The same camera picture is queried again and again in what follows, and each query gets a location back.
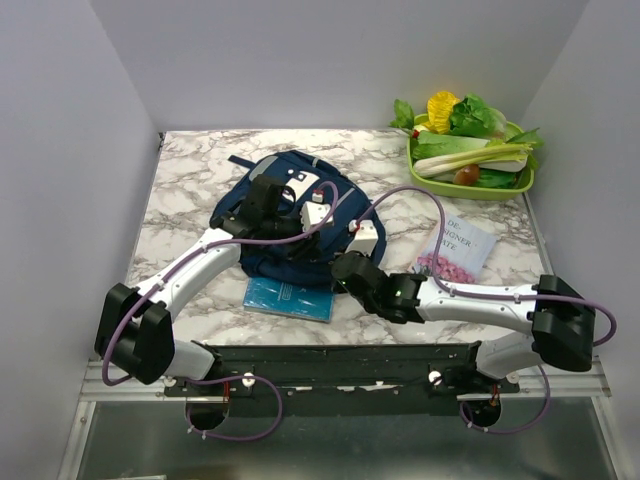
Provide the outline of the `navy blue student backpack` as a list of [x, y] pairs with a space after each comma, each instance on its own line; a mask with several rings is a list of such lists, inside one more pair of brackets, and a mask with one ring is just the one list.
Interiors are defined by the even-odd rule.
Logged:
[[337, 208], [333, 214], [334, 226], [323, 227], [318, 232], [322, 250], [318, 261], [280, 261], [277, 259], [280, 245], [244, 246], [240, 258], [241, 268], [250, 277], [267, 277], [299, 286], [329, 289], [332, 263], [345, 252], [352, 238], [348, 224], [371, 205], [366, 193], [328, 162], [298, 150], [276, 152], [256, 163], [237, 156], [231, 156], [229, 161], [246, 168], [247, 173], [217, 203], [209, 221], [212, 228], [217, 226], [217, 217], [238, 212], [252, 181], [261, 174], [292, 189], [281, 198], [278, 211], [290, 218], [293, 225], [300, 225], [300, 209], [305, 201], [311, 199], [312, 192], [320, 183], [331, 181], [336, 185], [337, 195], [331, 189], [324, 191], [325, 201], [331, 203], [336, 200]]

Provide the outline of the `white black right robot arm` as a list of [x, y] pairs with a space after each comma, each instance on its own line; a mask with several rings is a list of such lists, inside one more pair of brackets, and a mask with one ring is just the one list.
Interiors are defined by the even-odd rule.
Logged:
[[457, 284], [387, 274], [357, 252], [339, 257], [331, 275], [366, 312], [392, 323], [457, 321], [507, 330], [501, 338], [480, 342], [475, 357], [461, 365], [461, 382], [471, 391], [540, 364], [578, 373], [591, 368], [595, 310], [555, 275], [545, 274], [532, 285]]

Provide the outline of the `blue thin notebook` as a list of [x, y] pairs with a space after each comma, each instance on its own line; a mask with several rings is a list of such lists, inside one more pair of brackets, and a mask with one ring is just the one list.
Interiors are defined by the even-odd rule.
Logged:
[[331, 321], [333, 303], [334, 294], [330, 291], [261, 277], [249, 279], [243, 299], [248, 311], [321, 323]]

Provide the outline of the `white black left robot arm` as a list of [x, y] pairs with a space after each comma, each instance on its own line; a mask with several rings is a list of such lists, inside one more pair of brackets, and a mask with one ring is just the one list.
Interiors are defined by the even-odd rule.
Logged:
[[185, 378], [201, 395], [214, 393], [222, 380], [215, 356], [196, 342], [177, 341], [173, 322], [181, 310], [216, 276], [239, 263], [245, 246], [278, 246], [314, 236], [333, 218], [337, 207], [334, 183], [313, 191], [297, 217], [280, 209], [291, 187], [260, 174], [246, 196], [214, 217], [209, 228], [185, 253], [135, 287], [114, 286], [103, 307], [95, 350], [102, 359], [102, 380], [118, 385], [110, 365], [127, 379], [149, 385], [161, 377]]

